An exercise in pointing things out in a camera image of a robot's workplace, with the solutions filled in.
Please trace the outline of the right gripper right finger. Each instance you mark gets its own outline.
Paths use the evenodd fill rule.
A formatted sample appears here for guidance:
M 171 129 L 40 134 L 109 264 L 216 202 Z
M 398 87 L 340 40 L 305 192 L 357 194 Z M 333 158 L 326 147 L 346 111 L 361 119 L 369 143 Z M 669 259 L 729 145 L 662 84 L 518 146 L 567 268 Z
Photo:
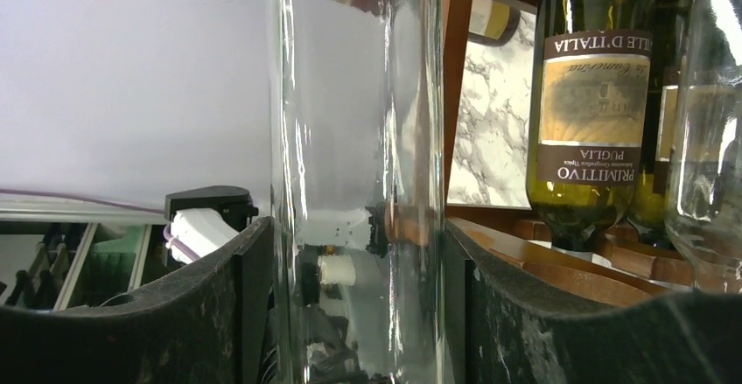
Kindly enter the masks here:
M 445 322 L 458 383 L 738 383 L 741 298 L 669 292 L 626 308 L 560 290 L 448 222 Z

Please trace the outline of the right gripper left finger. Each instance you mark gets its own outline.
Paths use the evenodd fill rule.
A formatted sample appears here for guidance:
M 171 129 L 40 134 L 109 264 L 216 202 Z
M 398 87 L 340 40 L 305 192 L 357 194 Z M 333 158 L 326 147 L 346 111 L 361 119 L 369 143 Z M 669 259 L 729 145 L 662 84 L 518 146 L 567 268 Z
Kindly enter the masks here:
M 273 226 L 98 307 L 1 311 L 4 383 L 258 383 Z

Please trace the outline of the brown wooden wine rack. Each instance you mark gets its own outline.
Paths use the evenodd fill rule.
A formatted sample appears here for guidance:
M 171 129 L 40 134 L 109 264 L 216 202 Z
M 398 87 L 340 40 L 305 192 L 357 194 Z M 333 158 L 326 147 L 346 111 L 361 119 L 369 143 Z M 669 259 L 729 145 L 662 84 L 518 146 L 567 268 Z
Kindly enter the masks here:
M 654 261 L 665 268 L 664 277 L 670 284 L 693 286 L 690 265 L 680 257 L 661 250 L 642 250 L 636 242 L 608 235 L 608 229 L 597 238 L 590 253 L 556 248 L 538 214 L 533 220 L 511 218 L 498 225 L 499 231 L 521 239 L 520 246 L 498 241 L 492 234 L 480 233 L 477 238 L 511 263 L 540 263 L 552 269 L 554 284 L 600 302 L 626 305 L 658 293 L 661 286 Z

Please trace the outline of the green wine bottle brown label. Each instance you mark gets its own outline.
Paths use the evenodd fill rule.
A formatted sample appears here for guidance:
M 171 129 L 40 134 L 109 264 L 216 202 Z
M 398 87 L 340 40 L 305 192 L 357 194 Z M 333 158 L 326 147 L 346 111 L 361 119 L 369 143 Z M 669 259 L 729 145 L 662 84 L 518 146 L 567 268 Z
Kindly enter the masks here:
M 526 189 L 552 244 L 590 253 L 630 206 L 655 0 L 538 0 Z

